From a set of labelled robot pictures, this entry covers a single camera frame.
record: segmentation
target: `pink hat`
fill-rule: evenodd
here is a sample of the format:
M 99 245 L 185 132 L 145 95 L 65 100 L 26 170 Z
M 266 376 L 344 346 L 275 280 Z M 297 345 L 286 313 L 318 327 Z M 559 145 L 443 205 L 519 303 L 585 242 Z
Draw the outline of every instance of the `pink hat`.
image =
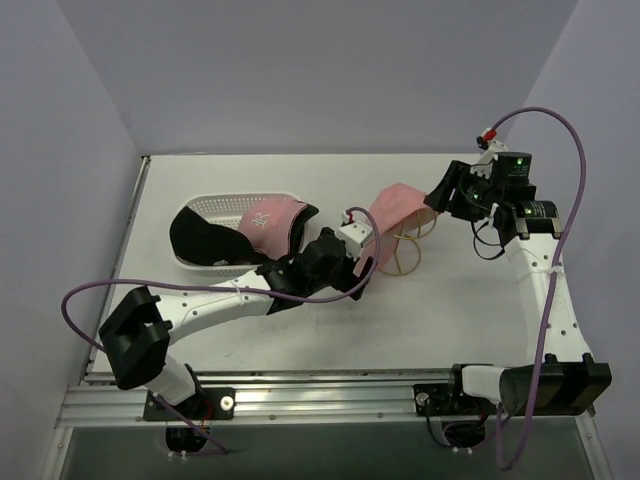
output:
M 238 231 L 256 251 L 279 259 L 299 250 L 304 225 L 316 213 L 313 205 L 293 198 L 266 198 L 244 213 Z
M 393 255 L 396 239 L 390 235 L 384 235 L 387 232 L 398 232 L 402 221 L 405 220 L 404 231 L 410 232 L 418 228 L 418 219 L 413 214 L 420 210 L 428 209 L 430 213 L 433 211 L 424 204 L 426 193 L 416 190 L 409 185 L 396 183 L 383 189 L 375 199 L 369 212 L 373 216 L 380 234 L 383 235 L 382 246 L 380 250 L 380 260 L 378 261 L 378 270 L 384 268 L 386 263 Z M 433 220 L 433 215 L 424 215 L 420 218 L 422 225 Z M 366 259 L 373 255 L 375 242 L 371 242 L 362 253 L 362 259 Z M 363 261 L 358 265 L 360 270 L 364 265 Z

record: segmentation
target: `metal frame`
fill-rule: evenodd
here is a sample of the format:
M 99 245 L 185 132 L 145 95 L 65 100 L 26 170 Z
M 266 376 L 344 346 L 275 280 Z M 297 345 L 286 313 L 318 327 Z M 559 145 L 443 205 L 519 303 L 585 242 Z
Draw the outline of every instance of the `metal frame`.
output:
M 147 180 L 147 175 L 149 173 L 149 168 L 151 167 L 151 157 L 143 156 L 142 157 L 142 165 L 140 166 L 140 172 L 138 173 L 138 178 L 136 180 L 136 184 L 133 188 L 133 196 L 131 198 L 131 208 L 129 209 L 129 217 L 127 218 L 127 225 L 124 230 L 124 234 L 122 235 L 122 241 L 120 242 L 120 249 L 118 250 L 118 256 L 116 257 L 116 261 L 113 265 L 113 270 L 111 272 L 111 277 L 118 277 L 120 274 L 120 268 L 122 266 L 122 261 L 124 260 L 124 253 L 127 250 L 127 245 L 129 244 L 129 237 L 131 237 L 131 230 L 133 229 L 133 221 L 136 218 L 136 214 L 138 212 L 138 205 L 140 204 L 140 199 L 142 197 L 142 190 L 144 190 L 144 185 Z M 111 301 L 113 300 L 113 294 L 115 292 L 115 285 L 109 285 L 107 289 L 107 294 L 105 295 L 104 302 L 102 304 L 102 309 L 100 311 L 100 319 L 96 324 L 95 331 L 93 332 L 93 337 L 97 338 L 98 336 L 98 328 L 100 325 L 104 323 L 109 315 L 109 307 L 111 305 Z M 98 351 L 95 348 L 92 348 L 89 352 L 89 359 L 87 364 L 87 372 L 91 372 L 93 368 L 93 361 L 96 358 Z
M 413 385 L 443 383 L 447 371 L 393 372 L 247 372 L 204 373 L 204 386 L 236 390 L 235 416 L 214 425 L 268 426 L 375 422 L 424 422 L 416 415 Z M 108 375 L 89 375 L 86 383 L 69 387 L 46 462 L 45 479 L 59 479 L 75 428 L 157 428 L 175 422 L 142 419 L 144 388 L 119 390 Z M 447 417 L 465 420 L 466 417 Z M 590 413 L 575 418 L 594 478 L 612 478 Z

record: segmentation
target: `black mounting bracket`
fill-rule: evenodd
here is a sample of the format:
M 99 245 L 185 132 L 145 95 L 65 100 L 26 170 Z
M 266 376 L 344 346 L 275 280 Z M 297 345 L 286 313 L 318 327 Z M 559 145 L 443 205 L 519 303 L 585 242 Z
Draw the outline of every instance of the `black mounting bracket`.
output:
M 413 386 L 413 401 L 416 415 L 430 417 L 479 416 L 496 413 L 495 406 L 486 399 L 469 397 L 468 395 L 451 394 L 451 386 L 447 382 L 424 383 Z
M 236 391 L 231 387 L 203 388 L 205 400 L 189 415 L 190 420 L 233 420 L 236 405 Z M 156 402 L 151 392 L 147 393 L 143 420 L 147 422 L 167 422 L 176 417 Z

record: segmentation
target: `gray floor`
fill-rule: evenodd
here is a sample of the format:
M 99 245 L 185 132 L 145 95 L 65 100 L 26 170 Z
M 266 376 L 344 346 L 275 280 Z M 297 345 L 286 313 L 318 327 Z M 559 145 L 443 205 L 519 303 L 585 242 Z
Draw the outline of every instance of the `gray floor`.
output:
M 520 433 L 505 432 L 511 452 Z M 161 429 L 76 429 L 65 480 L 163 479 L 545 479 L 593 478 L 573 419 L 537 420 L 516 469 L 499 472 L 493 445 L 469 457 L 437 447 L 423 423 L 220 427 L 228 457 L 169 461 Z

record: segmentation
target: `logo on cap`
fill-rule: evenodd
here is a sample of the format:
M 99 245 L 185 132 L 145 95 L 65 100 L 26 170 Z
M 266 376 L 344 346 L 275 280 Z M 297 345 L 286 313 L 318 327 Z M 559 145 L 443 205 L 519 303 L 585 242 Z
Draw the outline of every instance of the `logo on cap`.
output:
M 256 216 L 251 221 L 255 225 L 258 225 L 259 227 L 264 228 L 264 226 L 267 224 L 267 218 L 269 218 L 269 214 L 268 213 L 266 215 L 263 214 L 263 213 L 256 213 Z

